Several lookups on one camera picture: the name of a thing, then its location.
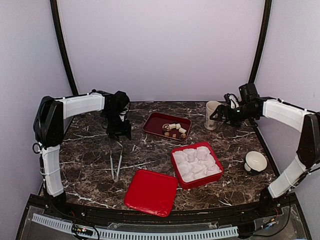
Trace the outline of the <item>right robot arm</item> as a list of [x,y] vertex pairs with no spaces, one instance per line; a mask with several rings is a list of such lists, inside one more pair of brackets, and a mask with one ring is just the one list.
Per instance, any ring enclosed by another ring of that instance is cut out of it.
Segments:
[[267,137],[267,144],[272,145],[276,156],[281,156],[281,150],[288,152],[285,144],[294,144],[290,148],[292,160],[283,164],[282,173],[261,191],[259,202],[255,205],[255,213],[266,217],[274,210],[275,203],[298,187],[320,163],[320,114],[280,99],[259,96],[243,100],[237,107],[220,104],[209,114],[210,120],[231,126],[259,118],[284,125],[280,133],[270,133]]

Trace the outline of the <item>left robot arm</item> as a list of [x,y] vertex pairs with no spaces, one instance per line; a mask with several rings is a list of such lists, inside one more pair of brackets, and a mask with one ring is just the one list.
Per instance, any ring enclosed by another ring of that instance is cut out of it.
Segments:
[[67,218],[71,213],[66,203],[60,169],[60,147],[64,140],[64,121],[68,118],[100,112],[105,119],[106,136],[109,142],[119,142],[122,136],[132,138],[132,126],[128,120],[131,101],[123,91],[108,93],[93,89],[89,93],[42,98],[33,122],[36,142],[32,146],[39,155],[40,173],[44,180],[44,194],[51,203],[51,210],[60,218]]

